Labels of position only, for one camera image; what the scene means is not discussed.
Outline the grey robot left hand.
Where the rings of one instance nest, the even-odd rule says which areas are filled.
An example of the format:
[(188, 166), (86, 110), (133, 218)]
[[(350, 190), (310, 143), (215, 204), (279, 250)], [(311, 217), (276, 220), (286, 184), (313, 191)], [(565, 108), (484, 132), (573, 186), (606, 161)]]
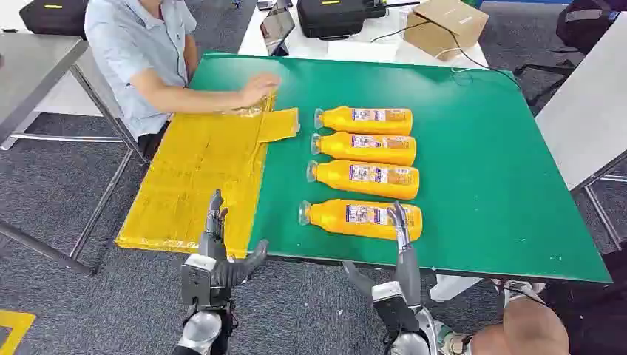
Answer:
[(222, 207), (221, 191), (216, 189), (209, 201), (205, 230), (200, 237), (199, 254), (215, 260), (211, 270), (211, 287), (228, 293), (242, 284), (266, 259), (267, 240), (258, 242), (255, 250), (243, 260), (230, 262), (225, 245), (225, 219), (228, 209)]

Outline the person's hand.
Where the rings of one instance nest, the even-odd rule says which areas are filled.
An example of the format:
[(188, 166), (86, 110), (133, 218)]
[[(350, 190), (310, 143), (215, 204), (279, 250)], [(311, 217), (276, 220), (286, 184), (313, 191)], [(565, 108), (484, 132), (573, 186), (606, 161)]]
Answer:
[(251, 78), (239, 91), (239, 105), (249, 107), (269, 96), (280, 85), (279, 76), (271, 73), (261, 73)]

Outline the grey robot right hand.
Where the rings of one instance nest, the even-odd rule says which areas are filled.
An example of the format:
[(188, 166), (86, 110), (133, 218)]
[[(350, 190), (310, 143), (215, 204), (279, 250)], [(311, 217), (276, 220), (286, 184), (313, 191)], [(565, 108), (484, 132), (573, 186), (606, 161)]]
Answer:
[(422, 309), (421, 302), (421, 276), (418, 267), (418, 256), (410, 242), (410, 231), (407, 224), (407, 215), (398, 201), (392, 207), (387, 208), (391, 218), (397, 241), (397, 259), (395, 280), (387, 285), (376, 285), (372, 279), (363, 275), (351, 261), (343, 261), (342, 267), (349, 281), (365, 295), (371, 302), (391, 297), (392, 291), (402, 296), (405, 304), (414, 313)]

